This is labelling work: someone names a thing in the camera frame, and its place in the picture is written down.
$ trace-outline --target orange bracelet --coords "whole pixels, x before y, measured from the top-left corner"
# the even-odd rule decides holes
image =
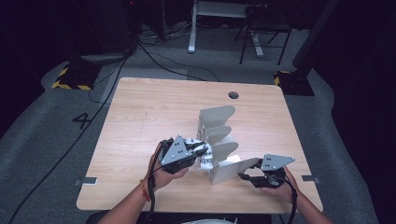
[[[148,195],[148,193],[146,192],[146,186],[145,186],[145,184],[143,184],[143,180],[142,180],[142,179],[140,180],[140,187],[141,187],[142,190],[143,190],[143,197],[144,197],[149,203],[151,203],[151,199],[149,198],[149,195]]]

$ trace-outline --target chair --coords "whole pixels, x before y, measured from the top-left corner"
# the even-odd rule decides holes
[[[277,4],[275,1],[266,1],[260,3],[253,3],[250,7],[246,7],[246,24],[241,27],[236,35],[236,40],[239,34],[242,32],[243,28],[246,27],[245,31],[245,39],[244,45],[242,47],[241,59],[239,61],[242,64],[245,47],[263,47],[263,48],[282,48],[282,51],[279,56],[279,60],[277,65],[280,65],[280,62],[283,57],[283,53],[285,52],[285,48],[288,44],[291,26],[288,23],[287,17],[285,16],[281,5]],[[249,34],[274,34],[274,36],[268,41],[267,44],[270,44],[274,38],[279,33],[286,33],[286,39],[283,46],[257,46],[257,45],[247,45],[248,35]]]

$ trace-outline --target desk leg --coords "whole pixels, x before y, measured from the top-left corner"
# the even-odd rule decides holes
[[[192,5],[192,27],[190,33],[189,53],[195,52],[195,37],[197,36],[196,22],[197,22],[197,0],[194,0],[194,4]]]
[[[251,33],[251,41],[253,42],[253,45],[256,46],[254,48],[256,49],[257,57],[262,58],[264,53],[262,52],[262,47],[260,47],[259,35]]]

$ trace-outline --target white desk frame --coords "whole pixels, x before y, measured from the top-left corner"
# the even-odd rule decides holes
[[[192,28],[190,34],[189,53],[195,52],[195,40],[196,40],[196,21],[197,16],[219,16],[219,17],[232,17],[232,18],[245,18],[245,8],[248,4],[235,4],[235,3],[223,3],[223,2],[206,2],[194,0],[192,6]],[[259,46],[259,38],[257,34],[252,35],[252,41],[255,46]],[[262,48],[256,47],[256,53],[258,57],[262,57]]]

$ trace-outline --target desk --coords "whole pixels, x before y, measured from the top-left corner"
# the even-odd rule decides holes
[[[225,2],[212,2],[194,0],[192,5],[192,27],[190,33],[189,53],[195,52],[196,40],[196,21],[197,16],[219,16],[219,17],[232,17],[232,18],[245,18],[245,8],[249,7],[248,4],[236,4]],[[259,46],[260,41],[257,35],[252,35],[254,46]],[[262,48],[255,47],[257,56],[262,57]]]
[[[239,93],[238,99],[229,92]],[[322,205],[282,91],[277,86],[124,77],[120,80],[86,176],[77,206],[105,210],[116,205],[143,178],[158,142],[181,134],[196,137],[201,109],[235,106],[226,125],[239,144],[232,155],[242,160],[264,153],[291,156],[288,167],[300,189],[320,209]],[[210,185],[196,162],[183,178],[156,192],[157,212],[289,213],[291,206],[264,195],[239,178]],[[149,210],[149,203],[144,211]]]

